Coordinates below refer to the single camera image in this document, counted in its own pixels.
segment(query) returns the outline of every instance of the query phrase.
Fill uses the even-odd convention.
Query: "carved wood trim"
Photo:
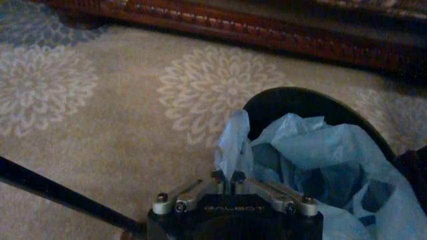
[[[220,37],[388,72],[426,74],[426,49],[336,34],[286,21],[171,0],[66,0],[48,3],[90,14]]]

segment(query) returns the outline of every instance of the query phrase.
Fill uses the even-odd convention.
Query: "black bin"
[[[278,87],[256,94],[244,105],[248,113],[248,138],[259,137],[263,129],[283,115],[298,114],[302,118],[324,116],[330,125],[358,125],[375,141],[387,160],[394,163],[396,155],[380,133],[368,121],[340,101],[320,92],[300,87]]]

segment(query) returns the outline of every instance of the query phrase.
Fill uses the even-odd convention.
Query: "floor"
[[[0,155],[135,219],[214,169],[231,112],[298,86],[343,101],[394,151],[427,144],[427,87],[139,27],[64,26],[43,5],[0,6]],[[119,229],[0,184],[2,240],[115,239]]]

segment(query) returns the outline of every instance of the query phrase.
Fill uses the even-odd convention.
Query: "plastic bag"
[[[324,239],[427,239],[411,185],[359,126],[288,113],[252,142],[248,132],[248,114],[238,110],[219,140],[216,169],[228,181],[243,171],[314,196]]]

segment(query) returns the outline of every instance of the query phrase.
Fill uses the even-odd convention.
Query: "black rod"
[[[0,182],[91,215],[99,220],[134,233],[136,236],[143,236],[146,234],[146,225],[143,223],[124,216],[122,213],[106,207],[2,156]]]

